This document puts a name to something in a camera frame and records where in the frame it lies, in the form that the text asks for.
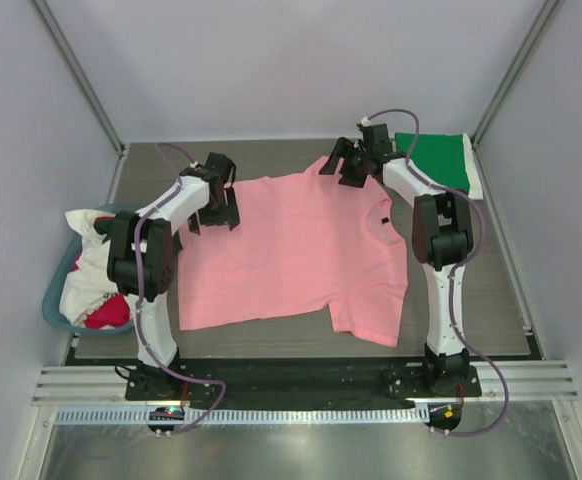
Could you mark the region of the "folded green t-shirt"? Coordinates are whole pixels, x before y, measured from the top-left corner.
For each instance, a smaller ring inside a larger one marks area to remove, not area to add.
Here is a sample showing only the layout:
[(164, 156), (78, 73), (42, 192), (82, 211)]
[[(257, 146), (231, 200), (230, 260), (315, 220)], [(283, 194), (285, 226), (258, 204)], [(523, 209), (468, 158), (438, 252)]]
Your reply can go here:
[(470, 192), (464, 134), (420, 134), (411, 161), (435, 183)]

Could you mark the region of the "aluminium frame post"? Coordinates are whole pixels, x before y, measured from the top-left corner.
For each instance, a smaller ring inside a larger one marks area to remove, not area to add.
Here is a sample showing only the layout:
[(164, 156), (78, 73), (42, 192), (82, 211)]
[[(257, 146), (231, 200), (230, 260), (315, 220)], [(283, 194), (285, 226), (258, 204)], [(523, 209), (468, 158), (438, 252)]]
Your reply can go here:
[(95, 120), (102, 129), (114, 151), (121, 156), (125, 145), (120, 139), (100, 99), (98, 98), (86, 72), (84, 71), (77, 55), (75, 54), (68, 38), (62, 30), (55, 14), (45, 0), (31, 0), (31, 6), (39, 16), (46, 31), (51, 37), (60, 58), (68, 68), (68, 71), (77, 86), (83, 99), (86, 101)]
[(489, 128), (502, 108), (502, 105), (513, 90), (517, 81), (521, 78), (525, 68), (531, 61), (535, 51), (542, 42), (542, 39), (549, 30), (563, 4), (563, 0), (545, 0), (542, 2), (541, 8), (526, 30), (520, 45), (495, 90), (495, 93), (491, 97), (486, 110), (471, 135), (472, 144), (474, 146), (478, 146), (486, 136)]

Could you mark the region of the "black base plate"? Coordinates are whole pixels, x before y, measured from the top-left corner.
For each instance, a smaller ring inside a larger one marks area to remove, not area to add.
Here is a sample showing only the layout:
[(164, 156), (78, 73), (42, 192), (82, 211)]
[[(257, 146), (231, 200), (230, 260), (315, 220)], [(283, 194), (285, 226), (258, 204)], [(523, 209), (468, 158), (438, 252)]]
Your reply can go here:
[(181, 369), (200, 382), (114, 367), (127, 382), (127, 400), (186, 402), (197, 409), (215, 400), (224, 410), (406, 409), (425, 398), (440, 402), (482, 394), (474, 366), (463, 377), (431, 384), (418, 357), (186, 359)]

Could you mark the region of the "red t-shirt in basket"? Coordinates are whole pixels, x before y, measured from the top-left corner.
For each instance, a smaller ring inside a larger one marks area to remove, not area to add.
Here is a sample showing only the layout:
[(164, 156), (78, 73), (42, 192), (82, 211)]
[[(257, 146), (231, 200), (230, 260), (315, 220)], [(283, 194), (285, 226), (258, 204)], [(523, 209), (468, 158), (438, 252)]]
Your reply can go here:
[(72, 324), (92, 330), (121, 328), (130, 321), (130, 308), (109, 280), (100, 261), (82, 253), (67, 277), (67, 312)]

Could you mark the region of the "dark green t-shirt in basket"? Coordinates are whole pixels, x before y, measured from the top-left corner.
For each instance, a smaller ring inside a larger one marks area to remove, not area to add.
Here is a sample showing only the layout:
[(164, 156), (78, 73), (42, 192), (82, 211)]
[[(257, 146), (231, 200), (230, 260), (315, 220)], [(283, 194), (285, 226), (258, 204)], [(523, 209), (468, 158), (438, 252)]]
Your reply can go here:
[(95, 232), (103, 238), (103, 242), (110, 239), (110, 230), (113, 217), (97, 217), (94, 220), (93, 228)]

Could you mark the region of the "right aluminium frame post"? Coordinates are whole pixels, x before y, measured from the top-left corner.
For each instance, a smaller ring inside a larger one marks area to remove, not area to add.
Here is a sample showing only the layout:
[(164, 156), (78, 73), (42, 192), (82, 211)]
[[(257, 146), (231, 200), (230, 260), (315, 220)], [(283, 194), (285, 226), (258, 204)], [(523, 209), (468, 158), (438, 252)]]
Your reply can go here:
[(541, 8), (526, 30), (520, 45), (495, 90), (495, 93), (491, 97), (486, 110), (471, 135), (472, 144), (474, 146), (478, 146), (486, 136), (489, 128), (502, 108), (502, 105), (513, 90), (517, 81), (521, 78), (525, 68), (531, 61), (535, 51), (542, 42), (542, 39), (549, 30), (563, 4), (563, 0), (545, 0), (542, 2)]

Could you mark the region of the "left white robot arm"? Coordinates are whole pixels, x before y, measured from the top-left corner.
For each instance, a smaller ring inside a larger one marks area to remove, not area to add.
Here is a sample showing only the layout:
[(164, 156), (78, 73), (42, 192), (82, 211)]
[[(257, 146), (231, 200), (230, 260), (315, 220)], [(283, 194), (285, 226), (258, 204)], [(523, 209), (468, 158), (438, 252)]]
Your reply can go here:
[(183, 226), (234, 230), (240, 224), (233, 182), (237, 167), (210, 153), (204, 164), (176, 173), (175, 184), (136, 211), (115, 214), (108, 233), (107, 276), (132, 311), (137, 366), (122, 377), (128, 400), (171, 400), (191, 381), (184, 376), (174, 340), (168, 291), (177, 276), (176, 241)]

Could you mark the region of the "left aluminium frame post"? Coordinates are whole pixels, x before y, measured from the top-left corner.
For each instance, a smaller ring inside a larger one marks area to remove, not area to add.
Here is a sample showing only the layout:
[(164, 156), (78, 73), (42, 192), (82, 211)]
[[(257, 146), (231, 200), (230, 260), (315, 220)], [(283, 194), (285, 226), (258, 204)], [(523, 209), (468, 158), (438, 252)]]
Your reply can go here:
[(86, 101), (95, 120), (102, 129), (114, 151), (121, 156), (125, 145), (120, 139), (100, 99), (98, 98), (86, 72), (84, 71), (77, 55), (75, 54), (68, 38), (62, 30), (55, 14), (45, 0), (31, 0), (31, 6), (39, 16), (46, 31), (51, 37), (60, 58), (68, 68), (68, 71), (77, 86), (83, 99)]

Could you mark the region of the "pink t-shirt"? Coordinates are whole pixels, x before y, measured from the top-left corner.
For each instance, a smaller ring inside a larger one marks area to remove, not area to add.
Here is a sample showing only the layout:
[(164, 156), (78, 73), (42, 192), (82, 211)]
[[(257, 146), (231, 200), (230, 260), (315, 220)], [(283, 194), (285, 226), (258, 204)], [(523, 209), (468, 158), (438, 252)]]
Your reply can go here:
[(326, 308), (334, 331), (397, 345), (408, 268), (392, 201), (375, 181), (355, 188), (320, 174), (323, 162), (236, 183), (234, 229), (181, 228), (181, 330)]

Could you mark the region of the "blue laundry basket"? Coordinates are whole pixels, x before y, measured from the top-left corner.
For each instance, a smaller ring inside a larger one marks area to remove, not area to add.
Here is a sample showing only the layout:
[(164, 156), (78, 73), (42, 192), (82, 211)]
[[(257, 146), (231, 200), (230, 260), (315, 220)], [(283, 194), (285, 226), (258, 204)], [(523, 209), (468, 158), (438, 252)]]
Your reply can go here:
[[(115, 217), (115, 215), (120, 212), (123, 211), (134, 212), (138, 209), (139, 206), (137, 204), (114, 203), (102, 205), (92, 210), (102, 210), (106, 212), (111, 212), (114, 214)], [(56, 272), (51, 280), (51, 283), (42, 301), (42, 314), (44, 319), (47, 321), (48, 324), (56, 328), (80, 335), (112, 336), (132, 330), (134, 328), (132, 318), (130, 321), (130, 325), (127, 327), (102, 331), (102, 330), (89, 330), (83, 327), (74, 327), (60, 313), (59, 311), (60, 296), (62, 293), (65, 278), (70, 271), (69, 256), (77, 253), (79, 249), (80, 249), (79, 237), (76, 233), (72, 231), (72, 238), (70, 240), (70, 243), (67, 247), (65, 254), (60, 260), (60, 263), (56, 269)]]

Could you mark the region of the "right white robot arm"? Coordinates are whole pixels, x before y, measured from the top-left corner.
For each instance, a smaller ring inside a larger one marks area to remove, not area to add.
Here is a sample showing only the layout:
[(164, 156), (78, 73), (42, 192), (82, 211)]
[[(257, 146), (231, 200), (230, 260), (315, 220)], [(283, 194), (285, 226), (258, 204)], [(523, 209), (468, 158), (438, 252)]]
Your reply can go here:
[(340, 184), (357, 188), (372, 177), (412, 207), (412, 251), (423, 268), (429, 301), (424, 359), (416, 379), (435, 396), (456, 396), (470, 371), (462, 333), (462, 281), (474, 249), (470, 198), (432, 180), (409, 152), (398, 152), (385, 124), (365, 117), (357, 128), (361, 138), (338, 138), (319, 173), (338, 173)]

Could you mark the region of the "white t-shirt in basket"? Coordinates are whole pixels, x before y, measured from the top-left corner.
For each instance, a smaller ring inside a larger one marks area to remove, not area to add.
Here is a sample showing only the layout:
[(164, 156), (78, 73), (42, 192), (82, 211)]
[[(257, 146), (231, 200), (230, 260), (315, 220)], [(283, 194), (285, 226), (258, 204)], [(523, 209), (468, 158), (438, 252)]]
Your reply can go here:
[(80, 249), (69, 256), (59, 302), (60, 313), (74, 327), (112, 330), (130, 325), (130, 308), (107, 276), (109, 230), (114, 214), (78, 209), (65, 213), (69, 228), (78, 235)]

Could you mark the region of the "folded white t-shirt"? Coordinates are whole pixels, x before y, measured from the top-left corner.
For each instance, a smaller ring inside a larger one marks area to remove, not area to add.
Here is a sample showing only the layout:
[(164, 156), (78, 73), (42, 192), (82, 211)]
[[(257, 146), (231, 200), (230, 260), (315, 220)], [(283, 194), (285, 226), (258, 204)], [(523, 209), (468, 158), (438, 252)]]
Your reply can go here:
[(483, 200), (484, 191), (477, 163), (474, 156), (473, 145), (468, 134), (462, 134), (463, 158), (465, 172), (469, 183), (468, 196), (473, 200)]

